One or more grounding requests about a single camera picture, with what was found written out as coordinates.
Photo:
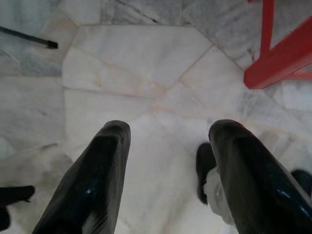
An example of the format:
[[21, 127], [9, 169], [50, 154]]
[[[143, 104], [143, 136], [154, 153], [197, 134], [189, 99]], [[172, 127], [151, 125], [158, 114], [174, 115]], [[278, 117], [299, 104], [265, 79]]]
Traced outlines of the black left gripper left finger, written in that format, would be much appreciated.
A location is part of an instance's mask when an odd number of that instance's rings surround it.
[[63, 176], [33, 233], [114, 233], [130, 143], [128, 123], [105, 123]]

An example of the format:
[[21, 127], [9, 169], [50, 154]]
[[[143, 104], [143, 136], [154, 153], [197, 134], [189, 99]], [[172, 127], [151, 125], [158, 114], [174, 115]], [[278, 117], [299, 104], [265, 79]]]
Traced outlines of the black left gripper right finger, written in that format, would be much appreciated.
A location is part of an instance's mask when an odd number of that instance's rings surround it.
[[253, 133], [222, 119], [209, 140], [240, 234], [311, 233], [312, 200]]

